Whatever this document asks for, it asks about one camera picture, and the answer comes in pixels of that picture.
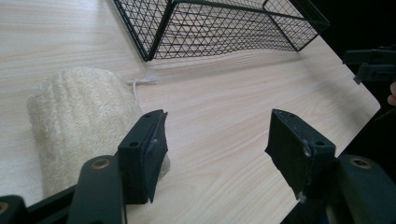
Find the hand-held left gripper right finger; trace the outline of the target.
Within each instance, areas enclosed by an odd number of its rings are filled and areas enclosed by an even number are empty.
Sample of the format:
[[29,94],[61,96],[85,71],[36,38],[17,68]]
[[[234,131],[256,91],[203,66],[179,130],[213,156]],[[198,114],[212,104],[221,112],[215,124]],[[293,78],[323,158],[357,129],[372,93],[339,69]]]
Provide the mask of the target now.
[[265,152],[304,203],[317,192],[317,183],[334,161],[336,146],[297,115],[273,109]]

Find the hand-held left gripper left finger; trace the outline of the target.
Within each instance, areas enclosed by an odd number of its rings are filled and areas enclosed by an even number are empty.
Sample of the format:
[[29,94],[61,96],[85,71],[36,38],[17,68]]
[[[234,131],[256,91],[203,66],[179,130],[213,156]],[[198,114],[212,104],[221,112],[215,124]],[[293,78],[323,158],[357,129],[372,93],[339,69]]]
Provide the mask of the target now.
[[162,109],[143,115],[118,146],[117,157],[127,204],[153,202],[168,151],[166,117],[167,113]]

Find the cream loofah sponge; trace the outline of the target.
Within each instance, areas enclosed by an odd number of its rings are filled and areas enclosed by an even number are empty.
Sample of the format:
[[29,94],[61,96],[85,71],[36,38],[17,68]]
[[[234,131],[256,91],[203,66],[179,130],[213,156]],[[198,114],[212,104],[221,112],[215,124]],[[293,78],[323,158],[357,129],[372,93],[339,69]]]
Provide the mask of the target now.
[[116,153],[143,116],[136,87],[156,80],[128,80],[104,69],[73,67],[35,87],[27,110],[45,198],[77,184],[85,161]]

